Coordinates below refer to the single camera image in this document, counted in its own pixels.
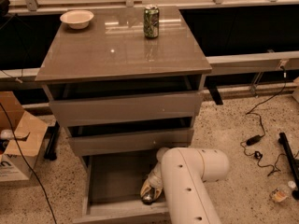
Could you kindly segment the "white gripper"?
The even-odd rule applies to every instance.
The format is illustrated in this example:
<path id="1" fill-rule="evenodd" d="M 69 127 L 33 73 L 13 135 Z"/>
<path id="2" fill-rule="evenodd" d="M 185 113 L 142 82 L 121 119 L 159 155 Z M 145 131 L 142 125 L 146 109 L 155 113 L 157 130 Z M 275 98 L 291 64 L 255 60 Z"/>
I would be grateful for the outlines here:
<path id="1" fill-rule="evenodd" d="M 142 197 L 147 191 L 149 191 L 149 201 L 151 203 L 156 202 L 161 196 L 163 189 L 163 181 L 161 174 L 161 163 L 162 157 L 166 151 L 168 151 L 168 147 L 161 147 L 156 153 L 157 163 L 155 167 L 149 173 L 149 180 L 146 179 L 141 190 L 140 196 Z"/>

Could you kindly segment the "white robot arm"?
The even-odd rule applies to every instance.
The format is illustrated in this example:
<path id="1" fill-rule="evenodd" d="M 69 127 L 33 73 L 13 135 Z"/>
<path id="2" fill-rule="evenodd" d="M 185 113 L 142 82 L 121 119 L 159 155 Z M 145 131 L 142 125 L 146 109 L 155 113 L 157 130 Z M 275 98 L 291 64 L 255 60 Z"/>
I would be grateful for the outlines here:
<path id="1" fill-rule="evenodd" d="M 144 204 L 164 193 L 172 224 L 221 224 L 205 182 L 226 178 L 229 160 L 218 149 L 162 147 L 140 190 Z"/>

